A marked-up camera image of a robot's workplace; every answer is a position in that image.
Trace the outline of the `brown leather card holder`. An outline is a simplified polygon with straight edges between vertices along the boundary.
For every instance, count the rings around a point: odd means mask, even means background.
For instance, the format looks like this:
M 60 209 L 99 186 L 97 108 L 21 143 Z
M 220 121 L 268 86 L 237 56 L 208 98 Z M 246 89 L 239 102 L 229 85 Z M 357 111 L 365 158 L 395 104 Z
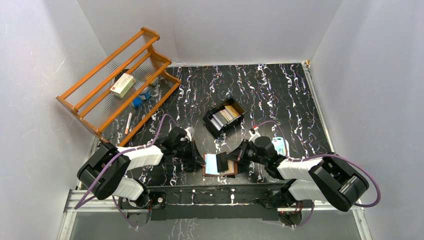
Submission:
M 239 173 L 236 161 L 229 159 L 226 152 L 203 155 L 202 175 L 206 177 L 234 176 Z

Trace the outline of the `black card tray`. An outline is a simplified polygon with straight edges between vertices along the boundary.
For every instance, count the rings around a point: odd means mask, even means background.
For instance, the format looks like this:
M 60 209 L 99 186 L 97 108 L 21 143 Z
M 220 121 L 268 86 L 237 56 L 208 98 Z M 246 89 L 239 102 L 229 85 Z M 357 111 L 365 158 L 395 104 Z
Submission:
M 233 118 L 233 116 L 226 110 L 225 106 L 228 105 L 231 105 L 235 108 L 235 110 L 239 113 L 238 117 Z M 221 112 L 228 120 L 228 124 L 226 124 L 222 129 L 217 128 L 218 124 L 212 117 L 212 114 L 217 112 Z M 211 135 L 214 138 L 218 138 L 221 134 L 224 134 L 228 130 L 230 130 L 230 128 L 240 125 L 246 113 L 247 110 L 232 96 L 230 96 L 221 103 L 218 103 L 211 107 L 209 110 L 207 110 L 202 120 L 205 124 L 206 129 L 211 133 Z

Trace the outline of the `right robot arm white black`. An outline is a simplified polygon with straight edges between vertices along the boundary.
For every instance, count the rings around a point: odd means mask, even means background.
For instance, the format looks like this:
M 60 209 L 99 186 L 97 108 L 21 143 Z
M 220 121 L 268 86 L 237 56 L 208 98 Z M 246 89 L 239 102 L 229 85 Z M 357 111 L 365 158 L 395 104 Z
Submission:
M 286 143 L 282 137 L 244 139 L 226 155 L 241 165 L 261 164 L 270 177 L 285 181 L 280 190 L 265 193 L 257 200 L 265 208 L 295 207 L 311 200 L 328 202 L 346 212 L 369 189 L 367 179 L 336 153 L 292 158 L 287 155 Z

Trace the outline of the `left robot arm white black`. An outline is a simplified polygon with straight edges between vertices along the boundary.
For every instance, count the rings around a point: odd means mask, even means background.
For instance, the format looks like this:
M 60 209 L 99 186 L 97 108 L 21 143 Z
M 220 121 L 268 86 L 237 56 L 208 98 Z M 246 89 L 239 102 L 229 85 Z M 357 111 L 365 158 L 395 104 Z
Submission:
M 188 166 L 205 164 L 188 128 L 173 127 L 167 136 L 147 146 L 117 147 L 104 143 L 76 176 L 98 200 L 119 197 L 137 208 L 145 208 L 152 203 L 150 190 L 141 181 L 127 177 L 126 173 L 132 169 L 157 166 L 173 158 L 185 160 Z

